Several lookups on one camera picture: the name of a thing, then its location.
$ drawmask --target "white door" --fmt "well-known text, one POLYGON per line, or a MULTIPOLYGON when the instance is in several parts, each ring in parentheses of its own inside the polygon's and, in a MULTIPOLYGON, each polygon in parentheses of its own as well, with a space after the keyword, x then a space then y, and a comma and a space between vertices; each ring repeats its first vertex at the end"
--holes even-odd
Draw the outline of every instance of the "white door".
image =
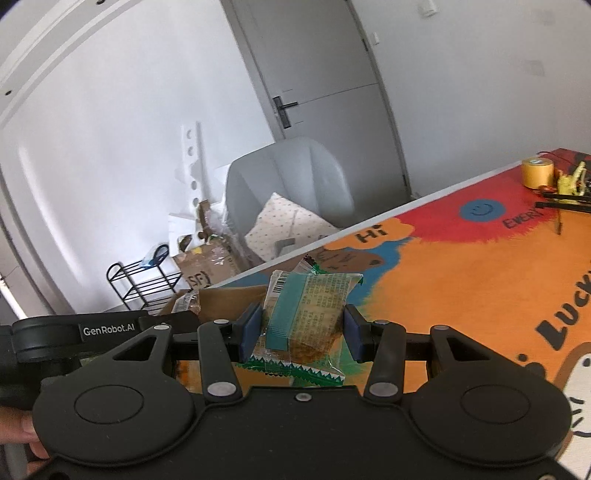
POLYGON ((313 138, 339 159, 365 218, 407 202, 392 125, 346 0, 232 3, 284 136, 313 138))

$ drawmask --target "yellow toy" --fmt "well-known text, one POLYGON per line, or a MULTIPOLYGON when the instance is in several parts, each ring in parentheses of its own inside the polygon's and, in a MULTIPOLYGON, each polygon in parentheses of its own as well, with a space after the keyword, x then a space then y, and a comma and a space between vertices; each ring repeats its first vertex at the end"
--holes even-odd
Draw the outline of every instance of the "yellow toy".
MULTIPOLYGON (((564 175, 561 170, 559 172, 557 189, 560 195, 585 195, 585 177, 587 169, 585 168, 585 162, 582 161, 572 175, 564 175)), ((576 200, 558 200, 563 203, 578 204, 576 200)))

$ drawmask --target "human hand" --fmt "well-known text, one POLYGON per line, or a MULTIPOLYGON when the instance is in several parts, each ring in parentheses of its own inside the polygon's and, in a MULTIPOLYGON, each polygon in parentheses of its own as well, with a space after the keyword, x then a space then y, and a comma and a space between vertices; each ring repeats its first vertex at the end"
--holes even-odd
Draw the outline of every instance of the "human hand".
MULTIPOLYGON (((16 408, 0 407, 0 444, 28 443, 32 452, 41 459, 48 459, 49 455, 39 441, 33 417, 30 411, 17 410, 16 408)), ((45 462, 30 462, 27 465, 27 475, 39 470, 45 462)))

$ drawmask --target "gray armchair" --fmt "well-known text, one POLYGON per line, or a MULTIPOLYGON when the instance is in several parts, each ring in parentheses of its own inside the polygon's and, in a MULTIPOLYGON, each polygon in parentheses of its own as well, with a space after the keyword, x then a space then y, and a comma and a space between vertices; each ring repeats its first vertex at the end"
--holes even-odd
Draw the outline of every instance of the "gray armchair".
POLYGON ((282 140, 232 163, 226 205, 236 233, 243 237, 252 229, 273 192, 335 227, 345 228, 358 221, 338 160, 310 138, 282 140))

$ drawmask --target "black metal shelf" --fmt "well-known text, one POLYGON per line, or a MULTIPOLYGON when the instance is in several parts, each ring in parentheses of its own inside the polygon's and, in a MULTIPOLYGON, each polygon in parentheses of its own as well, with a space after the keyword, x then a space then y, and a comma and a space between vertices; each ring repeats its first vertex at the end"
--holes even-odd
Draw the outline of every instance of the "black metal shelf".
POLYGON ((166 305, 171 295, 176 293, 177 290, 175 287, 181 279, 182 274, 180 272, 164 274, 162 268, 160 268, 162 262, 168 257, 168 245, 161 245, 158 247, 157 252, 161 252, 159 260, 149 267, 143 267, 141 265, 142 261, 139 260, 128 265, 117 262, 107 269, 107 281, 128 310, 133 310, 129 302, 141 300, 142 305, 139 307, 140 310, 147 310, 150 314, 157 314, 166 305), (158 273, 158 275, 140 282, 133 279, 134 275, 143 274, 151 270, 155 270, 154 273, 158 273), (124 290, 119 289, 121 286, 117 288, 115 284, 122 285, 125 280, 129 283, 129 287, 124 286, 124 290))

